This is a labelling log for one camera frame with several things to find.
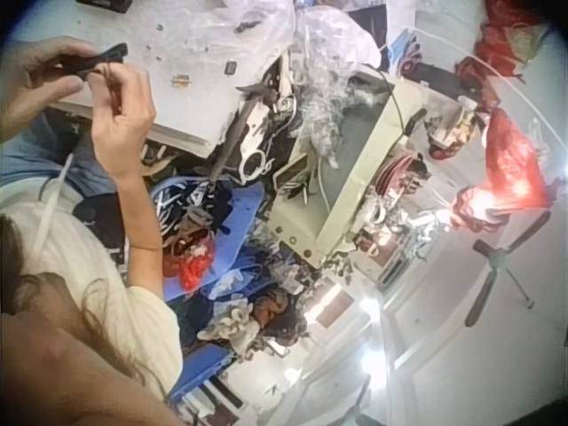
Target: long brown hair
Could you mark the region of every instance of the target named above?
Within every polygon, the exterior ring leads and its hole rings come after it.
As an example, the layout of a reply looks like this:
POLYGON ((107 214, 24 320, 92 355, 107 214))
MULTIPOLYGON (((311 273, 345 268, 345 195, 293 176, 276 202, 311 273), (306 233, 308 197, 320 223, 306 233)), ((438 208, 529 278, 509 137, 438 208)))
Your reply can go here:
MULTIPOLYGON (((23 303, 18 301, 18 289, 21 288, 22 284, 28 284, 31 288, 39 289, 43 279, 39 275, 22 274, 24 256, 20 232, 13 221, 5 215, 0 215, 0 237, 0 257, 2 262, 0 264, 0 287, 2 288, 0 300, 2 313, 14 315, 19 311, 25 310, 27 304, 26 301, 23 303)), ((163 397, 166 398, 166 392, 154 372, 137 359, 123 355, 110 343, 105 327, 106 307, 103 309, 102 319, 87 308, 87 301, 89 296, 92 295, 91 290, 94 284, 96 282, 88 286, 80 307, 81 321, 87 333, 75 335, 75 338, 93 349, 114 369, 142 384, 142 386, 146 386, 144 373, 150 374, 155 379, 163 397)), ((27 298, 33 296, 33 294, 27 292, 27 298)))

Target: workbench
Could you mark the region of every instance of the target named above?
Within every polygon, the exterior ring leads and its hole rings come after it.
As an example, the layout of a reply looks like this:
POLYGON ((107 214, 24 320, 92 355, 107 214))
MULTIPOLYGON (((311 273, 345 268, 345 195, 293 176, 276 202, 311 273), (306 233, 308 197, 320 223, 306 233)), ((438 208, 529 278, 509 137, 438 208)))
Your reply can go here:
MULTIPOLYGON (((206 158, 224 142, 225 131, 239 108, 241 92, 236 87, 260 81, 288 47, 276 38, 272 51, 261 48, 260 54, 248 55, 246 60, 236 58, 231 50, 225 60, 222 51, 219 54, 219 49, 213 51, 207 45, 200 46, 202 50, 196 54, 193 48, 201 41, 192 38, 195 30, 188 31, 188 22, 194 22, 199 12, 221 5, 220 0, 137 0, 122 15, 73 0, 39 0, 13 38, 33 42, 73 36, 101 50, 127 43, 130 53, 126 61, 146 69, 151 78, 157 117, 149 138, 206 158), (237 62, 234 75, 225 74, 228 61, 237 62), (174 75, 189 75, 191 82, 175 88, 174 75)), ((265 26, 271 24, 267 20, 235 34, 231 43, 240 43, 244 51, 254 49, 265 39, 265 26)), ((55 107, 90 117, 90 91, 85 88, 55 107)))

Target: jeans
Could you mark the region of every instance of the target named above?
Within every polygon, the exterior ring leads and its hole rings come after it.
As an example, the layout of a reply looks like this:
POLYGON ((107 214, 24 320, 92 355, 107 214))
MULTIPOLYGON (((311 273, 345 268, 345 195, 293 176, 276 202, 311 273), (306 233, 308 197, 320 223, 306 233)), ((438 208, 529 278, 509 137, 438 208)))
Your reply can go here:
POLYGON ((115 193, 113 180, 95 158, 90 134, 77 135, 63 114, 39 114, 28 129, 0 145, 0 186, 26 178, 55 178, 67 156, 74 158, 66 175, 84 198, 115 193))

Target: woman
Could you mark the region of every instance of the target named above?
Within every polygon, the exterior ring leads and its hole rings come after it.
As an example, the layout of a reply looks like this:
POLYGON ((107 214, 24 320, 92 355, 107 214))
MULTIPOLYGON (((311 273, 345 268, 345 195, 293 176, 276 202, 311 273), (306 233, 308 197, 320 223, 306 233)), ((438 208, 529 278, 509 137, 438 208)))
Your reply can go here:
MULTIPOLYGON (((11 140, 1 145, 0 161, 3 340, 10 322, 4 313, 33 312, 164 398, 181 373, 182 353, 176 316, 163 301, 162 237, 140 173, 155 118, 148 76, 122 64, 88 75, 92 141, 81 139, 67 159, 69 134, 41 114, 83 87, 78 77, 60 74, 61 56, 96 54, 85 42, 61 37, 4 55, 0 137, 11 140), (126 284, 71 214, 83 197, 114 192, 130 244, 126 284)), ((3 374, 15 382, 3 386, 25 389, 19 382, 25 374, 5 368, 3 362, 3 374)))

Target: white cloth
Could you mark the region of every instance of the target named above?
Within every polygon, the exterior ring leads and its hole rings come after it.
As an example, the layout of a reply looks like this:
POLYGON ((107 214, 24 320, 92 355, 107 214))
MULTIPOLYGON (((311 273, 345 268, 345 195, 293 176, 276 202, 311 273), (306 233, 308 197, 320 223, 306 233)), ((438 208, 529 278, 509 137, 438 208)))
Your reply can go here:
MULTIPOLYGON (((153 293, 124 286, 103 245, 72 216, 81 197, 70 186, 58 188, 57 182, 51 181, 43 201, 37 200, 45 180, 35 177, 0 188, 0 212, 18 227, 26 259, 36 243, 42 218, 51 216, 51 220, 43 219, 49 225, 47 235, 37 259, 24 265, 24 273, 57 273, 79 307, 87 292, 87 306, 105 325, 113 346, 147 367, 169 392, 183 366, 176 315, 153 293), (58 199, 50 213, 46 201, 52 195, 58 199)), ((154 377, 142 373, 148 389, 163 398, 154 377)))

